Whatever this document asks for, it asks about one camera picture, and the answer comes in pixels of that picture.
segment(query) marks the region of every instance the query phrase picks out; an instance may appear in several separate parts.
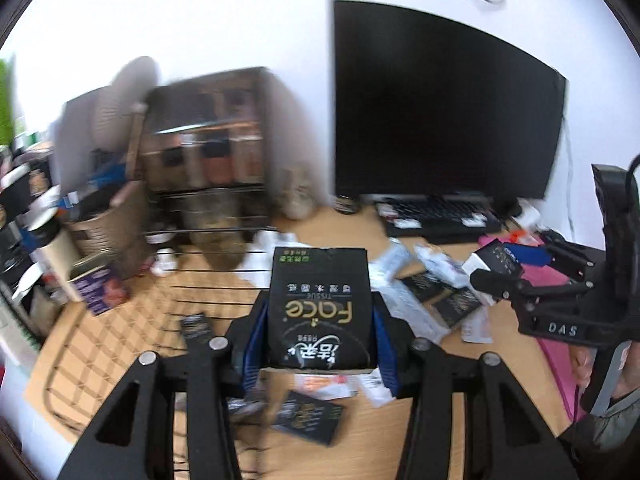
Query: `pink mat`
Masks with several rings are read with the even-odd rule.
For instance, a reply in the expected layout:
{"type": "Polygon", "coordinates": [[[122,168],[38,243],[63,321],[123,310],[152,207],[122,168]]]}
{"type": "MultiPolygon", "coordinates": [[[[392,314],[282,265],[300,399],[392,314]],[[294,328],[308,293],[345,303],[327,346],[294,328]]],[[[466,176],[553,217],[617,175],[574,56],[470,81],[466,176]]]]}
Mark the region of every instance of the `pink mat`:
{"type": "MultiPolygon", "coordinates": [[[[481,246],[485,246],[495,238],[483,236],[478,240],[478,243],[481,246]]],[[[500,238],[500,241],[509,242],[510,240],[508,238],[500,238]]],[[[535,267],[526,264],[523,264],[522,267],[525,269],[522,277],[529,281],[531,285],[562,285],[567,280],[564,274],[551,267],[535,267]]],[[[573,420],[576,383],[572,374],[568,345],[567,343],[540,338],[537,338],[537,341],[556,379],[566,414],[570,420],[573,420]]],[[[577,420],[583,418],[584,415],[584,411],[578,406],[577,420]]]]}

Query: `white wall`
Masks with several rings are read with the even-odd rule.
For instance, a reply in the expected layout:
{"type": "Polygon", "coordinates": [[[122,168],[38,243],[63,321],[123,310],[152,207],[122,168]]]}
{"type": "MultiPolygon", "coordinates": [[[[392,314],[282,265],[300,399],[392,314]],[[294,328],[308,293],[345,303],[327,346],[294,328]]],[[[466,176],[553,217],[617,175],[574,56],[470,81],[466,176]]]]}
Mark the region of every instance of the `white wall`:
{"type": "MultiPolygon", "coordinates": [[[[577,238],[601,245],[590,164],[626,166],[640,152],[640,59],[606,4],[372,1],[481,28],[569,80],[566,116],[575,161],[577,238]]],[[[17,55],[18,97],[30,128],[44,128],[64,101],[105,85],[135,56],[154,57],[164,82],[267,66],[281,83],[276,134],[283,142],[274,150],[277,167],[308,160],[318,193],[328,201],[333,174],[329,29],[327,0],[35,0],[0,54],[17,55]]],[[[563,139],[543,218],[565,233],[566,176],[563,139]]]]}

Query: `human hand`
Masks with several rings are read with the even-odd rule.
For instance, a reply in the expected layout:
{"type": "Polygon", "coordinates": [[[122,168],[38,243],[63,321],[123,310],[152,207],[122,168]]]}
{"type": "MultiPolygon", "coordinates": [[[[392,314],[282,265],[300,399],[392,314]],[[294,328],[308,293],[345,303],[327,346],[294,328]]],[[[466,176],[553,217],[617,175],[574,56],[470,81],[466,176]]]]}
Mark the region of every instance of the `human hand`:
{"type": "MultiPolygon", "coordinates": [[[[569,359],[576,383],[586,388],[591,381],[593,371],[591,350],[584,346],[569,345],[569,359]]],[[[636,388],[640,388],[640,343],[631,343],[625,367],[611,397],[619,399],[636,388]]]]}

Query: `gold lettering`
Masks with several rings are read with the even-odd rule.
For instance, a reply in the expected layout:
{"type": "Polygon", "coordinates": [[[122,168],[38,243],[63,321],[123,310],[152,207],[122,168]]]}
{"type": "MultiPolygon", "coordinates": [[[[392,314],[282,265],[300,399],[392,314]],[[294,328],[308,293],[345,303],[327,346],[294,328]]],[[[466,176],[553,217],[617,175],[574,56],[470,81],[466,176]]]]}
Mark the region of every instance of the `gold lettering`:
{"type": "Polygon", "coordinates": [[[318,313],[318,306],[313,301],[304,301],[303,303],[311,306],[311,312],[303,314],[302,317],[313,317],[318,313]]]}
{"type": "Polygon", "coordinates": [[[338,314],[341,314],[342,316],[346,316],[344,319],[339,319],[338,323],[348,323],[351,321],[351,318],[353,317],[352,311],[351,311],[351,301],[347,301],[347,309],[346,310],[341,310],[340,312],[338,312],[338,314]]]}
{"type": "Polygon", "coordinates": [[[298,300],[291,300],[289,301],[289,303],[287,303],[285,310],[287,311],[287,316],[298,317],[300,314],[302,314],[304,307],[298,300]]]}
{"type": "Polygon", "coordinates": [[[333,301],[321,301],[320,302],[320,316],[324,317],[325,319],[328,319],[330,317],[335,316],[335,313],[338,312],[338,307],[335,306],[335,303],[333,301]],[[324,306],[325,305],[331,305],[331,312],[329,314],[327,314],[324,311],[324,306]]]}

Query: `green object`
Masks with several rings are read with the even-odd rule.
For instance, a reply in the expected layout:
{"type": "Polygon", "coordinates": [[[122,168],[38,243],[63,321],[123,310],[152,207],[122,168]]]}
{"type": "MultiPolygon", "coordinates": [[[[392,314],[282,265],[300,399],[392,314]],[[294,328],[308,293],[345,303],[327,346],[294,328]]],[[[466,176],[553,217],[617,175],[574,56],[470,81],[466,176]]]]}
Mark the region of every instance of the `green object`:
{"type": "Polygon", "coordinates": [[[9,146],[12,140],[14,140],[14,122],[11,118],[9,66],[0,59],[0,144],[9,146]]]}

